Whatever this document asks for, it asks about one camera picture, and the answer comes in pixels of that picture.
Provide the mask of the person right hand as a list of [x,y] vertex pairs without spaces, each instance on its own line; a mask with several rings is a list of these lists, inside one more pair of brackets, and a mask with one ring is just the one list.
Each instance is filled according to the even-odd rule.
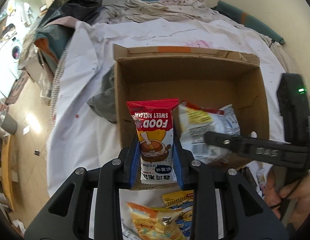
[[[275,206],[281,203],[281,199],[286,198],[288,194],[297,186],[297,181],[284,186],[279,192],[276,191],[276,177],[273,167],[267,176],[267,185],[265,188],[264,201],[269,206]],[[288,199],[296,199],[295,209],[290,217],[290,223],[297,230],[304,223],[310,214],[310,172],[301,180],[299,186],[292,192]]]

